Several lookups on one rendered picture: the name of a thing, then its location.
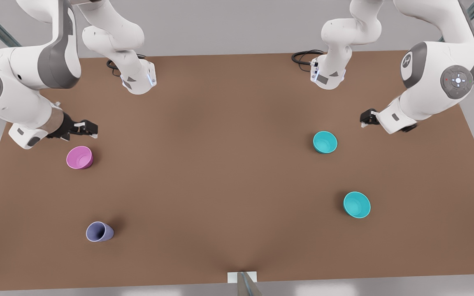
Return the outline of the lavender purple cup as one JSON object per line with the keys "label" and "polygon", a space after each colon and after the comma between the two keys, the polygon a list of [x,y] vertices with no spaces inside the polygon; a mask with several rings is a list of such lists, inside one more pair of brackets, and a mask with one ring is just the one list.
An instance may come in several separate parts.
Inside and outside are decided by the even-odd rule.
{"label": "lavender purple cup", "polygon": [[85,236],[90,242],[103,242],[114,236],[114,230],[106,223],[93,222],[87,227]]}

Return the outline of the teal blue bowl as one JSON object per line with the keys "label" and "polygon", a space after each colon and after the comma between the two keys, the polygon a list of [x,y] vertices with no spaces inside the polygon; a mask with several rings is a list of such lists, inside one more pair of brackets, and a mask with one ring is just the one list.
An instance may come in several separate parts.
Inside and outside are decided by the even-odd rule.
{"label": "teal blue bowl", "polygon": [[371,203],[369,199],[360,192],[350,192],[346,194],[343,201],[345,212],[357,219],[367,217],[371,211]]}
{"label": "teal blue bowl", "polygon": [[316,152],[328,154],[337,149],[337,138],[331,132],[319,131],[314,135],[312,144]]}

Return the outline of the silver post foot plate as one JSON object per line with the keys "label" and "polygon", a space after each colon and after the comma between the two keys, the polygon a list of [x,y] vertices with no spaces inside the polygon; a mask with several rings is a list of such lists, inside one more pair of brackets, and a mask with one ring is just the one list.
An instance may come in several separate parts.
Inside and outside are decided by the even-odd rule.
{"label": "silver post foot plate", "polygon": [[227,273],[227,283],[237,283],[238,275],[241,273],[248,274],[250,279],[254,282],[258,282],[257,272],[256,271],[245,271],[245,272],[228,272]]}

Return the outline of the pink bowl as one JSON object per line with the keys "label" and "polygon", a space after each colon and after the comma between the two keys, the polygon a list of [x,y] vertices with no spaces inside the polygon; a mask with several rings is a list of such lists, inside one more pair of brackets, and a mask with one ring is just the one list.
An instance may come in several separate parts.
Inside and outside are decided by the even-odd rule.
{"label": "pink bowl", "polygon": [[86,169],[93,163],[93,153],[87,146],[72,148],[67,154],[66,163],[74,170]]}

